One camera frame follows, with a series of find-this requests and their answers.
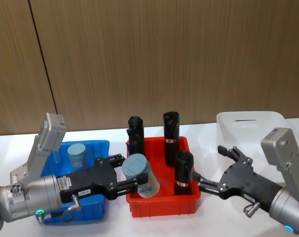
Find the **plastic container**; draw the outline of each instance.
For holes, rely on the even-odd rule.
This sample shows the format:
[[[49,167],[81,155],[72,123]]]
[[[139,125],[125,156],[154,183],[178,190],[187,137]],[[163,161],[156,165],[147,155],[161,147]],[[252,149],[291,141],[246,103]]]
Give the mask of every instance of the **plastic container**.
[[[122,172],[126,179],[134,179],[144,173],[148,174],[149,181],[138,186],[138,194],[141,197],[151,198],[159,191],[159,182],[153,174],[150,163],[143,154],[130,155],[122,164]]]
[[[61,176],[68,173],[73,173],[76,169],[68,156],[69,146],[81,143],[86,148],[86,163],[87,167],[90,168],[94,165],[96,158],[106,158],[109,152],[109,141],[80,141],[80,142],[63,142],[60,150],[52,152],[47,158],[45,166],[43,168],[41,176],[49,174],[55,174],[55,176]],[[73,221],[94,221],[103,219],[105,214],[105,197],[103,195],[94,195],[80,200],[82,207],[81,211],[74,211]],[[65,203],[62,208],[54,210],[52,212],[59,212],[66,210],[73,203]],[[45,221],[45,224],[54,225],[61,223],[61,217],[51,218]]]
[[[179,138],[180,150],[189,151],[187,139]],[[200,205],[201,192],[197,182],[192,181],[192,195],[174,195],[175,169],[165,163],[164,137],[145,138],[145,155],[158,179],[158,193],[143,198],[138,193],[128,194],[132,217],[193,214]]]
[[[67,153],[74,170],[82,170],[87,168],[86,147],[84,144],[72,144],[70,147],[68,147]]]
[[[276,127],[291,128],[284,117],[271,111],[223,112],[217,115],[217,145],[230,149],[233,146],[251,157],[255,172],[272,180],[283,183],[283,177],[276,167],[269,165],[260,142]],[[222,171],[230,165],[222,162]]]

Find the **red plastic bin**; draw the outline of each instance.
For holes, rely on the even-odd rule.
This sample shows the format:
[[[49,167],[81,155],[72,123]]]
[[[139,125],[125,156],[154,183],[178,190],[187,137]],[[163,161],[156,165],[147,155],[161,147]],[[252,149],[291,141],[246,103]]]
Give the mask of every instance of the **red plastic bin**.
[[[179,138],[180,150],[189,151],[187,139]],[[138,193],[126,195],[132,217],[193,214],[200,205],[201,192],[192,181],[192,195],[174,195],[175,169],[165,164],[164,137],[145,138],[145,156],[159,181],[158,193],[143,198]]]

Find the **gray lid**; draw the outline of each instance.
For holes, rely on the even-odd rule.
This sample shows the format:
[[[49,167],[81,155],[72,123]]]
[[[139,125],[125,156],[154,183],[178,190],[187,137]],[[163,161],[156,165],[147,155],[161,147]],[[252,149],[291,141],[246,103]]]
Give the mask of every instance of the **gray lid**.
[[[130,155],[122,164],[122,172],[127,179],[133,179],[149,171],[150,164],[143,154]]]
[[[83,156],[86,153],[86,147],[81,143],[75,143],[68,147],[67,153],[69,154],[70,159],[83,159]]]

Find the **label sticker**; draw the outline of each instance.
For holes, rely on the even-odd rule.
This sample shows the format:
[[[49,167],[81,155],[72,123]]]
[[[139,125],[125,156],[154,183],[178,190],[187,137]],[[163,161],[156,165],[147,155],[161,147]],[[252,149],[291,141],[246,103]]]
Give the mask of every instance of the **label sticker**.
[[[248,196],[247,194],[244,194],[244,198],[246,198],[248,201],[256,202],[255,199],[253,199],[252,197]]]
[[[87,194],[90,194],[90,193],[91,193],[90,189],[87,189],[87,190],[78,192],[78,196],[84,196],[84,195],[87,195]]]
[[[71,180],[69,178],[66,178],[66,176],[58,178],[57,183],[59,184],[60,190],[69,189],[70,188],[69,186],[72,185]]]

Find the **blue indicator light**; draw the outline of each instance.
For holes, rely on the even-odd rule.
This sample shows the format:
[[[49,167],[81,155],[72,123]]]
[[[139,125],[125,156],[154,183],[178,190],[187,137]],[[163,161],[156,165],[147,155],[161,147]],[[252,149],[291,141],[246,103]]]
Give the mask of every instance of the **blue indicator light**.
[[[291,226],[286,225],[285,226],[289,231],[291,231],[292,233],[294,232],[294,229]]]

